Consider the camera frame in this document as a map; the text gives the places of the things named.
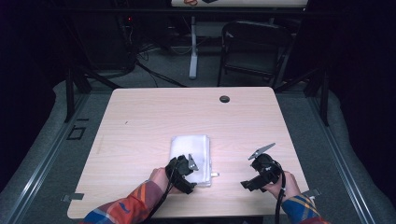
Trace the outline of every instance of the gray carpet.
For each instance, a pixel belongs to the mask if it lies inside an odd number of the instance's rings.
[[[191,87],[211,87],[216,85],[219,69],[219,48],[210,47],[210,40],[205,42],[209,47],[200,47],[198,62],[198,78],[190,80],[188,71],[190,68],[190,54],[176,54],[153,50],[142,55],[139,60],[153,71],[173,78],[174,80]],[[112,81],[128,88],[156,87],[169,88],[174,85],[153,78],[141,68],[136,69],[127,76],[112,78]],[[246,79],[238,74],[230,74],[223,80],[223,86],[260,86],[264,85],[259,78]],[[101,118],[106,109],[111,91],[108,87],[96,80],[90,80],[94,91],[89,96],[77,94],[76,99],[81,102],[80,110],[67,126],[65,137],[57,145],[59,153],[54,158],[54,163],[26,210],[22,212],[17,222],[19,223],[77,223],[67,217],[68,203],[61,202],[64,194],[74,192],[82,172],[85,160]],[[13,206],[23,192],[30,176],[34,173],[37,165],[43,160],[53,141],[59,137],[58,133],[64,127],[65,118],[65,94],[64,83],[55,88],[57,102],[51,116],[37,137],[29,154],[26,156],[19,171],[13,176],[8,186],[0,194],[0,223],[5,223]],[[303,167],[308,186],[311,189],[318,188],[322,195],[315,200],[319,212],[331,223],[361,223],[350,194],[346,188],[339,170],[335,166],[332,147],[328,136],[323,132],[320,120],[317,119],[317,111],[312,106],[311,99],[302,95],[301,87],[297,86],[292,91],[277,95],[284,119],[290,131],[290,136],[296,148],[298,157]],[[347,129],[339,109],[339,104],[334,95],[330,97],[329,129],[332,131],[338,146],[346,160],[354,180],[361,190],[361,196],[367,202],[367,206],[376,223],[395,223],[396,212],[388,198],[381,193],[367,175],[363,165],[356,158],[347,139]],[[77,140],[67,140],[67,135],[73,127],[84,128],[82,137]],[[74,130],[69,138],[79,137],[81,129]],[[274,223],[274,216],[268,217],[226,217],[226,218],[202,218],[202,219],[167,219],[153,220],[152,223]],[[285,217],[282,223],[288,223]]]

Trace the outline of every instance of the black curtain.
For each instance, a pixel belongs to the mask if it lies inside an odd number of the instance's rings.
[[[53,35],[58,24],[40,3],[2,1],[0,6],[0,190],[49,117],[53,87],[64,80],[66,59],[58,46],[62,40]]]
[[[396,207],[396,26],[394,3],[362,1],[360,22],[332,68],[349,140],[375,184]]]

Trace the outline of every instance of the grommet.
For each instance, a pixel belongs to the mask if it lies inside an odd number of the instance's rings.
[[[230,102],[230,97],[228,97],[228,96],[226,96],[226,95],[222,95],[222,96],[220,96],[220,101],[222,102],[222,103],[228,103],[228,102]]]

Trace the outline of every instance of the patterned sleeve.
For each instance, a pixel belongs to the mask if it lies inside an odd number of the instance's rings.
[[[152,181],[137,187],[128,197],[106,203],[91,211],[79,224],[139,223],[149,216],[163,192]]]
[[[288,214],[292,224],[329,224],[317,211],[311,200],[300,194],[282,203],[283,211]]]

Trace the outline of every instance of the person's left hand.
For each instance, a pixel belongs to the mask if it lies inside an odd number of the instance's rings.
[[[165,168],[155,168],[152,170],[151,175],[149,176],[149,180],[153,181],[160,187],[160,189],[165,192],[166,188],[168,187],[168,176],[166,176]],[[172,188],[169,193],[180,193],[181,191],[177,188]]]

